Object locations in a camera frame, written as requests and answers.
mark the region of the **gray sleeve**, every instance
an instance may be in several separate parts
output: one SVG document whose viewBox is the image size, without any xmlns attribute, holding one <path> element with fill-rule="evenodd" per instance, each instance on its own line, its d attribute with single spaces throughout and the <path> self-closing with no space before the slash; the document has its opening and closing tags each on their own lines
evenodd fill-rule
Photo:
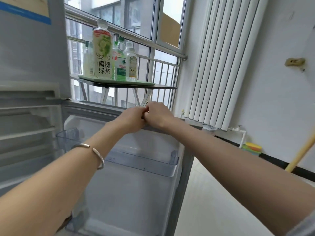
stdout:
<svg viewBox="0 0 315 236">
<path fill-rule="evenodd" d="M 315 235 L 315 211 L 295 226 L 286 236 L 314 236 Z"/>
</svg>

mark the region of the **blue stripe sticker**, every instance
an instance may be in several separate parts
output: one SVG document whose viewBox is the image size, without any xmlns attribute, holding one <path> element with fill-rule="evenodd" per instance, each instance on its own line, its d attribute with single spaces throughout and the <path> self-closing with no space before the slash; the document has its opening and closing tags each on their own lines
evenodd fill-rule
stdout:
<svg viewBox="0 0 315 236">
<path fill-rule="evenodd" d="M 49 17 L 39 15 L 37 13 L 4 3 L 0 1 L 0 10 L 10 12 L 12 14 L 20 15 L 35 21 L 43 22 L 45 24 L 51 25 L 51 20 Z"/>
</svg>

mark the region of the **white bottle cap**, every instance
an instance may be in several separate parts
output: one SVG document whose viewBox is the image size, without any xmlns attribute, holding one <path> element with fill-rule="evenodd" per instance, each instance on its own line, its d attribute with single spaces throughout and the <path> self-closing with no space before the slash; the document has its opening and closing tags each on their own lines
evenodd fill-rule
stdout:
<svg viewBox="0 0 315 236">
<path fill-rule="evenodd" d="M 103 19 L 98 19 L 97 20 L 97 26 L 107 29 L 108 28 L 108 23 L 107 23 L 107 21 L 105 21 Z"/>
</svg>

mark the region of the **refrigerator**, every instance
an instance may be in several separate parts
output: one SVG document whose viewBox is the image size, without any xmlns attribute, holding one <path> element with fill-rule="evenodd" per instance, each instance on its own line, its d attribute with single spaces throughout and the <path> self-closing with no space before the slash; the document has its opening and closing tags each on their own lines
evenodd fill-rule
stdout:
<svg viewBox="0 0 315 236">
<path fill-rule="evenodd" d="M 51 25 L 0 11 L 0 196 L 124 110 L 71 100 L 63 0 Z M 174 235 L 194 156 L 150 126 L 125 135 L 72 211 L 69 235 Z"/>
</svg>

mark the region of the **yellow pole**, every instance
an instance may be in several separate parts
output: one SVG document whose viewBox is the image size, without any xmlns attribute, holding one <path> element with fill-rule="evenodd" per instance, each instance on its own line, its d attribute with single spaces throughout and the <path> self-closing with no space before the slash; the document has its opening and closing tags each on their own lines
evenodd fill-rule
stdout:
<svg viewBox="0 0 315 236">
<path fill-rule="evenodd" d="M 315 143 L 315 130 L 312 136 L 308 139 L 308 141 L 304 144 L 304 146 L 299 150 L 296 157 L 293 159 L 292 162 L 290 162 L 290 164 L 287 166 L 285 170 L 288 172 L 292 172 L 293 169 L 296 167 L 296 165 L 301 161 L 301 159 L 309 151 L 309 149 L 314 145 L 314 143 Z"/>
</svg>

